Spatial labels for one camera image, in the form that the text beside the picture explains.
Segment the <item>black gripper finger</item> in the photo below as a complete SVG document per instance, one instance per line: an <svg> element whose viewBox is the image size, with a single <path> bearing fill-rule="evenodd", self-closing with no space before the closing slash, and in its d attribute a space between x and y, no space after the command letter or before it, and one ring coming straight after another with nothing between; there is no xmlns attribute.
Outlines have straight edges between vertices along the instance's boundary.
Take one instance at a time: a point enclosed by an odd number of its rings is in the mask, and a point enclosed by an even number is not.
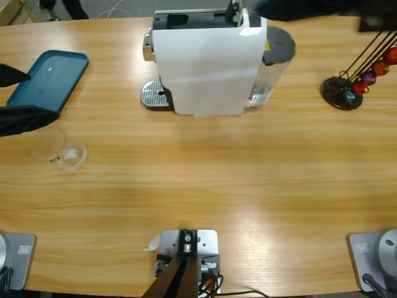
<svg viewBox="0 0 397 298"><path fill-rule="evenodd" d="M37 106L1 107L1 136L17 135L45 127L60 118L60 113Z"/></svg>
<svg viewBox="0 0 397 298"><path fill-rule="evenodd" d="M30 76L9 65L0 64L0 87L6 88L14 84L28 81Z"/></svg>

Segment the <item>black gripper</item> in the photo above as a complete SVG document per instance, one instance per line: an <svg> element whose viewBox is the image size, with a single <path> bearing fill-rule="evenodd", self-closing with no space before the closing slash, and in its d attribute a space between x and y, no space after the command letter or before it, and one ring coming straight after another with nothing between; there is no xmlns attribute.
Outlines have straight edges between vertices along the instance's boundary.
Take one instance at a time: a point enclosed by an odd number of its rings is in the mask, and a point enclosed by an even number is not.
<svg viewBox="0 0 397 298"><path fill-rule="evenodd" d="M258 1L257 13L266 19L295 21L359 10L359 32L396 31L396 0L364 1L282 0Z"/></svg>

